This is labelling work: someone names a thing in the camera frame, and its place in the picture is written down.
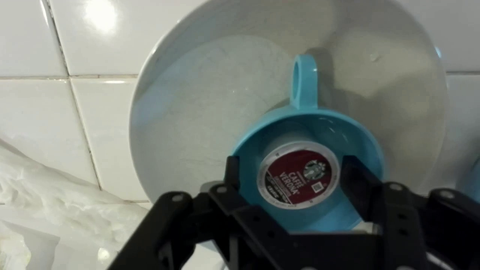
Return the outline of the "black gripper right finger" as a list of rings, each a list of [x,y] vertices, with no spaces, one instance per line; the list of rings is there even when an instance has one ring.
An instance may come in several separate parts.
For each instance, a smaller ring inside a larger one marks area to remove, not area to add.
[[[381,183],[354,156],[344,159],[341,188],[378,233],[299,236],[317,270],[480,270],[480,204],[468,195]]]

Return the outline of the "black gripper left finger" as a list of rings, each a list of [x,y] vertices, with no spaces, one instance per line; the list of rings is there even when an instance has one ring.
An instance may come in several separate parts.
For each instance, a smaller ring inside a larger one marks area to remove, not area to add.
[[[300,270],[296,240],[240,195],[237,156],[227,159],[224,180],[195,198],[164,194],[108,270],[182,270],[204,242],[234,270]]]

